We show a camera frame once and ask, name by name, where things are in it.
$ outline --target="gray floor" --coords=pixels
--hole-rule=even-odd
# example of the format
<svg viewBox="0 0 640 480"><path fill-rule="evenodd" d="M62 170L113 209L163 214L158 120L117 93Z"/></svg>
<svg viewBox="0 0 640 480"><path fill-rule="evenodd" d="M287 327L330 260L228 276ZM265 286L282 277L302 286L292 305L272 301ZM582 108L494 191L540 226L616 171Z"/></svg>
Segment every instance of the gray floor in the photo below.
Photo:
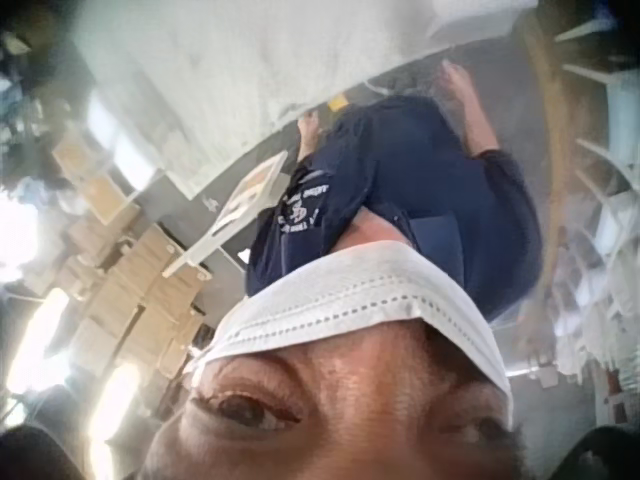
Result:
<svg viewBox="0 0 640 480"><path fill-rule="evenodd" d="M550 164L542 100L526 49L517 33L429 56L372 79L370 84L394 94L433 96L459 131L460 122L454 106L434 84L437 67L443 58L460 63L471 72L500 141L524 170L538 207L543 231L546 231ZM347 98L351 103L368 104L382 98L382 95L360 85L349 90ZM326 105L321 106L320 111L323 123L329 124L332 115ZM188 247L202 236L216 218L216 213L205 206L204 199L213 199L224 205L246 173L281 150L290 152L291 164L296 155L297 142L296 125L289 124L239 159L192 201L188 201L170 181L162 179L142 195L140 203L151 221L161 222L179 242ZM237 253L249 246L254 232L255 226L250 225L230 240L224 246L229 256L237 259ZM214 280L202 291L198 303L206 311L208 323L214 325L243 296L243 277L242 272L220 253L209 257L205 265L212 271Z"/></svg>

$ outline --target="hand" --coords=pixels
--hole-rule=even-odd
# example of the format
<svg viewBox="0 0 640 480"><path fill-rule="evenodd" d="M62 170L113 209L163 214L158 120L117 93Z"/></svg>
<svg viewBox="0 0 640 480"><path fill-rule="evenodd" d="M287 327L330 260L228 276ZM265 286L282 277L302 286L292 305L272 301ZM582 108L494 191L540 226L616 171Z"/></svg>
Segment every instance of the hand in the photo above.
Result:
<svg viewBox="0 0 640 480"><path fill-rule="evenodd" d="M463 105L477 102L478 93L471 75L460 65L443 60L438 72L439 82Z"/></svg>
<svg viewBox="0 0 640 480"><path fill-rule="evenodd" d="M318 112L307 112L298 119L298 130L300 130L301 144L315 148L320 136L320 119Z"/></svg>

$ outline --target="face mask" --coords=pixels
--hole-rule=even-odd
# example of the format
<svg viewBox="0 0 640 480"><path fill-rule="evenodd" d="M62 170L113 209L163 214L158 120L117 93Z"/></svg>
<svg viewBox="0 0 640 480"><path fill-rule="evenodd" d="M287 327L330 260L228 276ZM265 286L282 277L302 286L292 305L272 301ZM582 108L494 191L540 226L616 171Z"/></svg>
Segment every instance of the face mask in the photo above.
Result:
<svg viewBox="0 0 640 480"><path fill-rule="evenodd" d="M407 245L375 242L316 260L243 300L187 367L199 382L223 357L313 342L383 322L421 318L512 399L493 333L467 294Z"/></svg>

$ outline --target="cardboard box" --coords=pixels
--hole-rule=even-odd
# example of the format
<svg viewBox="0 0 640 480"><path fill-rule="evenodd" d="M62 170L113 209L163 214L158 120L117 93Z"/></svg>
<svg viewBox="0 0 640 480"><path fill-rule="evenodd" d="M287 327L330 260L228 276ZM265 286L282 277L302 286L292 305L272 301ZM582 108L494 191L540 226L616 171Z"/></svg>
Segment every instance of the cardboard box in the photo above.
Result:
<svg viewBox="0 0 640 480"><path fill-rule="evenodd" d="M144 297L161 277L177 245L157 225L152 225L113 267L135 292Z"/></svg>
<svg viewBox="0 0 640 480"><path fill-rule="evenodd" d="M127 196L107 173L98 172L98 156L88 148L79 132L68 130L52 153L100 222L108 225L125 208Z"/></svg>
<svg viewBox="0 0 640 480"><path fill-rule="evenodd" d="M71 225L69 238L84 258L92 265L99 266L139 214L140 207L130 203L109 225L103 225L94 214L87 213Z"/></svg>
<svg viewBox="0 0 640 480"><path fill-rule="evenodd" d="M118 339L91 319L83 320L69 343L69 360L99 377L113 355Z"/></svg>
<svg viewBox="0 0 640 480"><path fill-rule="evenodd" d="M168 318L160 310L147 307L133 327L126 343L153 356L155 365L177 329L177 322Z"/></svg>
<svg viewBox="0 0 640 480"><path fill-rule="evenodd" d="M111 271L91 300L85 316L116 338L120 338L140 303L140 295L137 295L116 272Z"/></svg>
<svg viewBox="0 0 640 480"><path fill-rule="evenodd" d="M162 375L173 379L178 374L187 358L188 347L203 321L204 317L195 310L190 310L182 316L174 339L158 360L157 369Z"/></svg>
<svg viewBox="0 0 640 480"><path fill-rule="evenodd" d="M193 338L198 333L198 329L204 323L204 317L195 310L191 309L180 318L180 322L176 329L174 340L185 347L193 342Z"/></svg>
<svg viewBox="0 0 640 480"><path fill-rule="evenodd" d="M158 371L168 379L173 379L180 371L187 358L187 353L186 346L172 340L158 360Z"/></svg>
<svg viewBox="0 0 640 480"><path fill-rule="evenodd" d="M76 300L87 300L94 288L102 282L103 274L94 267L84 265L77 256L69 257L56 278L56 285Z"/></svg>
<svg viewBox="0 0 640 480"><path fill-rule="evenodd" d="M189 312L193 299L210 278L206 270L190 265L183 266L169 278L160 275L147 296L147 304L163 309L171 318L180 318Z"/></svg>

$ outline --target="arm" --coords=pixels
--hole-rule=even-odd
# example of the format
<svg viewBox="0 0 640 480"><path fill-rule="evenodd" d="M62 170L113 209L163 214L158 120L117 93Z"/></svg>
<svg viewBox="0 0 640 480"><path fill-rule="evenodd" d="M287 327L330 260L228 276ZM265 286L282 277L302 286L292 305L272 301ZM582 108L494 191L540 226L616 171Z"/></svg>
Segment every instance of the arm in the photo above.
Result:
<svg viewBox="0 0 640 480"><path fill-rule="evenodd" d="M318 112L305 113L298 120L298 130L300 130L300 150L298 152L298 163L311 155L318 146L320 137L320 120Z"/></svg>
<svg viewBox="0 0 640 480"><path fill-rule="evenodd" d="M442 62L441 78L445 87L462 105L469 154L476 157L487 150L498 150L500 145L495 131L482 108L469 73L461 66L445 60Z"/></svg>

